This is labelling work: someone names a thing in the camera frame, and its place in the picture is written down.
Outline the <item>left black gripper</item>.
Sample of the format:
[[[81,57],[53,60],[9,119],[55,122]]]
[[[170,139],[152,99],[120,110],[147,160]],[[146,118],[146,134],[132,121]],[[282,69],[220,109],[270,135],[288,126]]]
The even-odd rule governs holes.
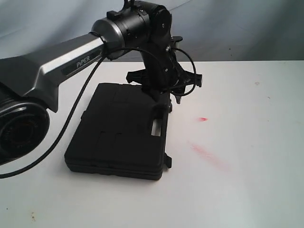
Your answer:
[[[202,87],[202,75],[197,73],[190,55],[178,48],[177,44],[177,41],[170,41],[161,47],[159,44],[150,42],[140,47],[126,48],[127,52],[140,52],[144,63],[144,69],[127,73],[127,82],[140,84],[142,90],[150,96],[160,95],[154,107],[166,112],[170,111],[169,93],[174,95],[176,103],[180,104],[182,96],[189,95],[197,87]],[[192,72],[184,70],[178,63],[177,51],[189,59],[193,68]]]

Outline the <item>left silver black robot arm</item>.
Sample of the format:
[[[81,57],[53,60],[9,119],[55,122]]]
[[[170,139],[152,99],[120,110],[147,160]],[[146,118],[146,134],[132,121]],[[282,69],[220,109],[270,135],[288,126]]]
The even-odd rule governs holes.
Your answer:
[[[33,151],[49,129],[48,110],[58,110],[59,85],[94,62],[140,52],[145,68],[127,74],[153,98],[170,92],[177,100],[186,86],[201,87],[202,76],[176,58],[180,36],[171,35],[172,15],[163,5],[126,0],[83,36],[0,61],[0,162]]]

